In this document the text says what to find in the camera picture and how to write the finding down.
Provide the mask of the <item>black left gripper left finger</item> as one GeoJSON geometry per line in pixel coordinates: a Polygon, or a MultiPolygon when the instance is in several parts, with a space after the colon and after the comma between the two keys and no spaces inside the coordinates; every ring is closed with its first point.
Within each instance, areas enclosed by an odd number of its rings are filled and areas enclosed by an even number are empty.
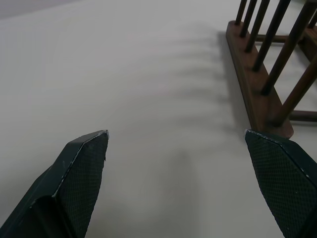
{"type": "Polygon", "coordinates": [[[68,142],[0,227],[0,238],[85,238],[108,139],[100,130],[68,142]]]}

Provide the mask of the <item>brown wooden dish rack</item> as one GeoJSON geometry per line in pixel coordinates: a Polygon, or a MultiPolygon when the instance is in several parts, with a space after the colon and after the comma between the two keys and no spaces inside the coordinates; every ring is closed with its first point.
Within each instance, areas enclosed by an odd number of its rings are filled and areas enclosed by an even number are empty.
{"type": "Polygon", "coordinates": [[[305,0],[288,35],[277,35],[277,30],[291,0],[279,0],[267,32],[259,33],[269,2],[241,0],[226,39],[251,128],[290,138],[292,121],[317,122],[317,111],[296,109],[317,80],[317,0],[305,0]],[[310,63],[281,102],[274,86],[296,47],[310,63]]]}

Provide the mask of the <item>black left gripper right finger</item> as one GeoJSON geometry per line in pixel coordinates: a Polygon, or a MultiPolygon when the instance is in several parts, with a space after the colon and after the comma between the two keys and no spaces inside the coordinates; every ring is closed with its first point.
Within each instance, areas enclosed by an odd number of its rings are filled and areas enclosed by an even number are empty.
{"type": "Polygon", "coordinates": [[[296,142],[247,129],[260,191],[285,238],[317,238],[317,162],[296,142]]]}

